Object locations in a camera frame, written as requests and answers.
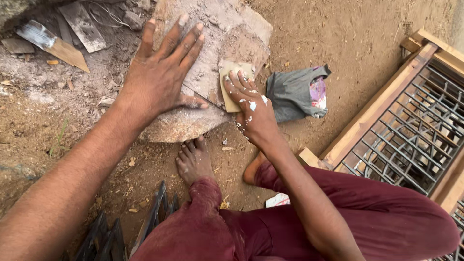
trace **grey cloth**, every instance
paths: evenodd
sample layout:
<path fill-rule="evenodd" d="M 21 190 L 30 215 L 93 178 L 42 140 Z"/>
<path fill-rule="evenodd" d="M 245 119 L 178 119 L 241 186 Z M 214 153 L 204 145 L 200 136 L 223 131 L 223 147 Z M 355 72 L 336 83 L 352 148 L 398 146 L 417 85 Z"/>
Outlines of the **grey cloth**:
<path fill-rule="evenodd" d="M 327 108 L 312 106 L 309 88 L 311 82 L 320 76 L 327 78 L 331 73 L 327 64 L 292 72 L 272 73 L 267 78 L 266 96 L 272 101 L 277 122 L 302 119 L 307 115 L 315 118 L 325 116 Z"/>

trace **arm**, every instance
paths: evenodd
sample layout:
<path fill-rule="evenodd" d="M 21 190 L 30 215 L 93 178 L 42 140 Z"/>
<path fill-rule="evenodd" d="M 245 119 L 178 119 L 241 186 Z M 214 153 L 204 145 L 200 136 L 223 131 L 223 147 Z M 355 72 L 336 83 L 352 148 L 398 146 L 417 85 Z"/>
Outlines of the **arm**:
<path fill-rule="evenodd" d="M 177 48 L 172 44 L 180 39 L 187 19 L 182 16 L 176 22 L 155 53 L 155 21 L 145 25 L 141 47 L 114 104 L 0 221 L 4 260 L 57 259 L 87 215 L 104 180 L 141 131 L 175 106 L 208 107 L 206 101 L 180 94 L 183 79 L 204 40 L 202 26 L 196 26 Z"/>
<path fill-rule="evenodd" d="M 236 75 L 231 71 L 224 78 L 224 86 L 242 108 L 236 119 L 239 130 L 276 168 L 311 244 L 327 260 L 364 260 L 343 217 L 279 134 L 272 102 L 261 96 L 252 79 L 246 80 L 241 72 Z"/>

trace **leg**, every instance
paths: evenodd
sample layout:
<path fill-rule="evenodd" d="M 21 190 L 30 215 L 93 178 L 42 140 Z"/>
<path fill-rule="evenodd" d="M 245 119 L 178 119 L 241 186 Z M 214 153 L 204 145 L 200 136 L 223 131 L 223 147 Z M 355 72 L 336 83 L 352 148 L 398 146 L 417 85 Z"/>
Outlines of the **leg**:
<path fill-rule="evenodd" d="M 272 164 L 261 157 L 254 176 L 245 172 L 246 182 L 287 193 Z M 406 188 L 343 173 L 307 167 L 306 170 L 338 208 L 358 246 L 368 260 L 421 260 L 452 252 L 459 242 L 458 230 L 449 215 L 425 196 Z M 270 228 L 272 255 L 297 259 L 289 254 L 291 240 L 306 240 L 303 228 L 290 206 L 265 209 L 256 214 Z M 313 254 L 300 250 L 301 255 Z"/>
<path fill-rule="evenodd" d="M 192 201 L 157 226 L 131 260 L 233 259 L 235 245 L 218 213 L 221 192 L 204 137 L 182 145 L 176 163 Z"/>

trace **forearm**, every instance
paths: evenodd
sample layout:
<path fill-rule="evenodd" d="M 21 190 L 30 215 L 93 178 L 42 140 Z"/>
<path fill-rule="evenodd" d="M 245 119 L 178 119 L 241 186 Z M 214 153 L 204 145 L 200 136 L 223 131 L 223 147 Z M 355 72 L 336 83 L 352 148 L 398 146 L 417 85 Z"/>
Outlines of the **forearm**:
<path fill-rule="evenodd" d="M 308 240 L 328 260 L 364 260 L 338 210 L 301 166 L 286 141 L 264 151 L 289 190 Z"/>
<path fill-rule="evenodd" d="M 59 256 L 98 192 L 141 129 L 116 102 L 92 131 L 40 178 L 0 221 L 0 253 L 6 260 Z"/>

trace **left hand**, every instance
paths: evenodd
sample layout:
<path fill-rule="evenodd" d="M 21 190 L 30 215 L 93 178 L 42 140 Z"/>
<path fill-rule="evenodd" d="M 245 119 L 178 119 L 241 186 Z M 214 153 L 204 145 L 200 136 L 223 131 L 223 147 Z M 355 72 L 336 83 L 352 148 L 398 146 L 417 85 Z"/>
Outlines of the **left hand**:
<path fill-rule="evenodd" d="M 180 44 L 180 36 L 189 17 L 182 15 L 167 33 L 160 48 L 153 51 L 155 20 L 143 29 L 142 43 L 129 67 L 124 88 L 116 103 L 129 106 L 128 111 L 142 126 L 148 126 L 159 114 L 177 106 L 208 108 L 208 102 L 180 93 L 187 72 L 196 61 L 205 36 L 201 23 L 194 26 Z"/>

